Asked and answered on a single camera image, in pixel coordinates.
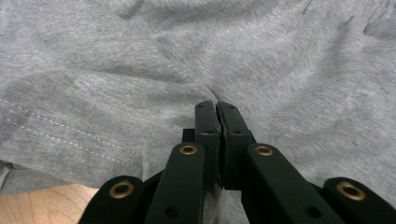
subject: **black plastic part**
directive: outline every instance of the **black plastic part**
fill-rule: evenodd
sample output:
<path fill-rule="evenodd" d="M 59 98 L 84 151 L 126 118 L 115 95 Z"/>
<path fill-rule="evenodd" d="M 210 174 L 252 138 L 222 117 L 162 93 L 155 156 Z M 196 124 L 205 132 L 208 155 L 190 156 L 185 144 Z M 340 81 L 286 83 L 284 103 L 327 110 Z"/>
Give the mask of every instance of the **black plastic part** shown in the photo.
<path fill-rule="evenodd" d="M 163 176 L 163 171 L 152 176 L 150 179 L 146 180 L 143 183 L 145 187 L 145 191 L 143 193 L 143 198 L 141 199 L 139 204 L 139 214 L 137 214 L 137 217 L 134 219 L 141 221 L 135 223 L 143 223 L 143 220 L 145 220 L 146 213 L 149 210 L 152 198 L 154 197 L 154 193 L 157 190 L 158 184 L 160 183 L 162 176 Z"/>
<path fill-rule="evenodd" d="M 191 155 L 181 153 L 197 148 Z M 174 147 L 147 212 L 145 224 L 201 223 L 204 198 L 205 149 L 195 143 Z"/>
<path fill-rule="evenodd" d="M 219 121 L 223 134 L 223 151 L 221 152 L 220 172 L 225 189 L 242 189 L 242 157 L 253 143 L 254 137 L 243 120 L 238 108 L 224 102 L 218 102 Z"/>
<path fill-rule="evenodd" d="M 183 129 L 181 142 L 195 142 L 195 129 Z"/>
<path fill-rule="evenodd" d="M 211 101 L 195 106 L 195 143 L 205 149 L 205 188 L 213 189 L 219 179 L 219 147 L 221 127 Z"/>
<path fill-rule="evenodd" d="M 312 183 L 310 183 L 310 184 L 311 184 L 312 188 L 314 188 L 314 190 L 317 191 L 317 193 L 319 193 L 320 195 L 322 194 L 322 189 L 319 186 L 314 185 Z"/>
<path fill-rule="evenodd" d="M 261 155 L 258 147 L 269 148 Z M 250 223 L 344 223 L 275 147 L 247 149 L 242 204 Z"/>
<path fill-rule="evenodd" d="M 360 189 L 362 194 L 355 189 L 349 188 L 349 185 Z M 339 188 L 346 186 L 346 191 L 340 191 L 337 186 Z M 396 223 L 395 209 L 356 180 L 344 177 L 328 179 L 324 184 L 322 194 L 334 211 L 336 211 L 347 223 Z"/>
<path fill-rule="evenodd" d="M 134 189 L 124 198 L 115 199 L 110 196 L 110 189 L 119 182 L 129 181 Z M 118 176 L 107 181 L 91 199 L 79 223 L 141 223 L 141 199 L 143 198 L 143 182 L 131 176 Z"/>

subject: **stitching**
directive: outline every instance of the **stitching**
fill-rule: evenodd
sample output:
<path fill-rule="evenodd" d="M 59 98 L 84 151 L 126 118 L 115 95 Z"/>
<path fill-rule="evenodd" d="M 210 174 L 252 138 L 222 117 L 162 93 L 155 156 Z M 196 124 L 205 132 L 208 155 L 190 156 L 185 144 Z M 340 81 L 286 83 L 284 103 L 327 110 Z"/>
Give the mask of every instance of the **stitching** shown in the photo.
<path fill-rule="evenodd" d="M 118 146 L 118 145 L 115 145 L 115 144 L 108 143 L 108 142 L 106 142 L 106 141 L 104 141 L 104 140 L 102 140 L 102 139 L 100 139 L 100 138 L 98 138 L 98 137 L 96 137 L 95 135 L 92 135 L 92 134 L 90 134 L 90 133 L 85 133 L 85 132 L 83 132 L 83 131 L 81 131 L 81 130 L 79 130 L 79 129 L 75 129 L 75 128 L 72 128 L 72 127 L 70 127 L 70 126 L 68 126 L 68 125 L 64 125 L 64 124 L 55 122 L 55 121 L 53 121 L 53 120 L 47 119 L 47 118 L 45 118 L 45 117 L 43 117 L 43 116 L 39 116 L 39 115 L 33 113 L 32 111 L 29 111 L 29 110 L 27 110 L 27 109 L 21 107 L 20 105 L 15 105 L 15 104 L 11 103 L 10 101 L 3 100 L 3 99 L 1 99 L 1 98 L 0 98 L 0 101 L 3 101 L 3 102 L 5 102 L 5 103 L 7 103 L 7 104 L 9 104 L 9 105 L 13 105 L 13 106 L 15 106 L 15 107 L 17 107 L 17 108 L 20 108 L 20 109 L 22 109 L 24 112 L 29 113 L 29 114 L 31 114 L 31 115 L 33 115 L 33 116 L 39 118 L 39 119 L 43 119 L 43 120 L 45 120 L 46 122 L 49 122 L 49 123 L 58 125 L 58 126 L 60 126 L 60 127 L 65 127 L 65 128 L 74 130 L 74 131 L 76 131 L 76 132 L 78 132 L 78 133 L 81 133 L 81 134 L 86 134 L 86 135 L 88 135 L 89 137 L 91 137 L 91 138 L 93 138 L 93 139 L 96 139 L 96 140 L 98 140 L 98 141 L 100 141 L 100 142 L 102 142 L 102 143 L 104 143 L 104 144 L 107 144 L 108 146 L 113 146 L 113 147 L 116 147 L 116 148 L 119 148 L 119 149 L 126 150 L 126 151 L 128 151 L 128 152 L 133 152 L 133 153 L 135 153 L 134 151 L 132 151 L 132 150 L 130 150 L 130 149 L 127 149 L 127 148 L 125 148 L 125 147 L 121 147 L 121 146 Z"/>
<path fill-rule="evenodd" d="M 124 161 L 117 161 L 117 160 L 115 160 L 115 159 L 113 159 L 113 158 L 106 157 L 106 156 L 101 155 L 101 154 L 99 154 L 99 153 L 95 153 L 94 151 L 89 150 L 89 149 L 87 149 L 87 148 L 85 148 L 85 147 L 79 146 L 78 144 L 76 144 L 76 143 L 74 143 L 74 142 L 66 141 L 66 140 L 63 140 L 62 138 L 56 138 L 56 137 L 49 136 L 49 135 L 44 134 L 44 133 L 39 133 L 39 132 L 37 132 L 37 131 L 35 131 L 35 130 L 32 130 L 32 129 L 28 129 L 28 128 L 24 127 L 24 126 L 21 126 L 19 123 L 16 123 L 16 122 L 12 121 L 11 119 L 6 119 L 5 117 L 3 117 L 3 116 L 1 116 L 1 115 L 0 115 L 0 118 L 1 118 L 1 119 L 5 119 L 6 121 L 10 122 L 11 124 L 13 124 L 13 125 L 15 125 L 15 126 L 17 126 L 17 127 L 19 127 L 19 128 L 22 128 L 22 129 L 24 129 L 24 130 L 26 130 L 26 131 L 28 131 L 28 132 L 36 133 L 36 134 L 40 134 L 40 135 L 42 135 L 42 136 L 45 136 L 45 137 L 49 138 L 49 139 L 52 140 L 52 141 L 58 141 L 58 142 L 68 143 L 69 145 L 74 145 L 75 147 L 84 149 L 84 150 L 86 150 L 87 152 L 90 152 L 92 155 L 100 156 L 100 157 L 105 158 L 105 159 L 110 160 L 110 161 L 116 161 L 116 162 L 122 163 L 122 164 L 124 164 L 124 165 L 130 165 L 130 164 L 128 164 L 128 163 L 125 163 Z"/>

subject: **wooden surface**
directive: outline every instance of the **wooden surface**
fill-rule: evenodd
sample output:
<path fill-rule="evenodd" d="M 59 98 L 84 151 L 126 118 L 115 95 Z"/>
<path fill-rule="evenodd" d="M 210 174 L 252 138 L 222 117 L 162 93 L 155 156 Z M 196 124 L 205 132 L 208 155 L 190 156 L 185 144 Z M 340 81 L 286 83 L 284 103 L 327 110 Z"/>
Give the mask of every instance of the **wooden surface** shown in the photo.
<path fill-rule="evenodd" d="M 0 194 L 0 224 L 78 223 L 96 191 L 81 185 L 66 185 L 22 194 Z"/>

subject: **gray t-shirt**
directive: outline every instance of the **gray t-shirt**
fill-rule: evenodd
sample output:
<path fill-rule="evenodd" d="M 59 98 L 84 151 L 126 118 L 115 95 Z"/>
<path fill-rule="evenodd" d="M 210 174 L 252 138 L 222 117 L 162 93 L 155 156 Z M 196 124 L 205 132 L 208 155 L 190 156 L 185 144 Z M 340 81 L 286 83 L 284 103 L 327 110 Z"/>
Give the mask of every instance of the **gray t-shirt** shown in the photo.
<path fill-rule="evenodd" d="M 3 192 L 148 179 L 212 100 L 308 181 L 350 177 L 396 206 L 395 1 L 0 5 Z M 248 222 L 239 197 L 207 199 L 205 222 Z"/>

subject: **metal ring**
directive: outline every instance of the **metal ring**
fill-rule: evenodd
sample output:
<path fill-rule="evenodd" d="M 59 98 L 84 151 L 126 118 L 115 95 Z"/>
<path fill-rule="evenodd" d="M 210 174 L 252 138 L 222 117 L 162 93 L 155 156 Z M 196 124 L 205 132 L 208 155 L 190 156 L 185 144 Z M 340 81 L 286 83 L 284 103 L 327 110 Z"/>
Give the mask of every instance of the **metal ring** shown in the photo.
<path fill-rule="evenodd" d="M 263 146 L 256 147 L 256 152 L 262 156 L 271 156 L 274 153 L 274 151 L 271 148 L 263 147 Z"/>
<path fill-rule="evenodd" d="M 192 155 L 195 154 L 198 151 L 198 148 L 195 146 L 184 146 L 180 149 L 180 152 L 183 153 L 184 155 Z"/>
<path fill-rule="evenodd" d="M 116 192 L 116 188 L 118 188 L 120 186 L 126 186 L 127 190 L 125 190 L 124 192 Z M 126 196 L 130 195 L 132 193 L 132 191 L 134 191 L 134 185 L 131 182 L 129 182 L 128 180 L 122 180 L 119 183 L 113 185 L 113 187 L 111 187 L 109 194 L 112 198 L 121 199 L 121 198 L 125 198 Z"/>
<path fill-rule="evenodd" d="M 337 185 L 338 191 L 340 191 L 344 196 L 348 197 L 349 199 L 355 200 L 355 201 L 361 201 L 366 198 L 366 194 L 361 189 L 356 188 L 350 183 L 347 182 L 341 182 Z M 347 190 L 352 189 L 356 191 L 356 193 L 350 193 Z"/>

